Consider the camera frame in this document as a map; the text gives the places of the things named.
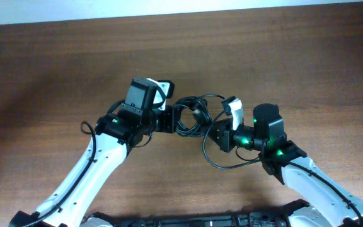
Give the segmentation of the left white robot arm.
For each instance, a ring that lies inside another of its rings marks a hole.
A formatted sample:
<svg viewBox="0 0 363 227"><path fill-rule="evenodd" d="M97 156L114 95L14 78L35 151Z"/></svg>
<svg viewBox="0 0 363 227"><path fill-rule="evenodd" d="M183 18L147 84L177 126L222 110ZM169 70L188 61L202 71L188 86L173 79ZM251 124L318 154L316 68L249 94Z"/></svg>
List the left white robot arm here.
<svg viewBox="0 0 363 227"><path fill-rule="evenodd" d="M84 215L112 172L141 147L144 136L174 132L170 80L133 78L125 99L115 102L95 126L87 127L89 142L82 157L52 195L32 214L18 211L10 226L91 226Z"/></svg>

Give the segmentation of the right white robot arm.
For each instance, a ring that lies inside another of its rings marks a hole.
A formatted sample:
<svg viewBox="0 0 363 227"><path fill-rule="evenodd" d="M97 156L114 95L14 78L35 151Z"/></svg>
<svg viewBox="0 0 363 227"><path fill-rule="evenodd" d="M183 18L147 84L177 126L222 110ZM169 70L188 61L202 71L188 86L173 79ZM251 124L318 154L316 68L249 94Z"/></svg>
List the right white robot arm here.
<svg viewBox="0 0 363 227"><path fill-rule="evenodd" d="M269 175L302 196L279 212L251 213L251 226L363 226L363 200L334 182L287 139L277 105L256 106L253 126L244 125L240 107L224 106L223 113L228 118L216 117L204 137L227 153L234 148L258 151L257 158L242 164L261 163Z"/></svg>

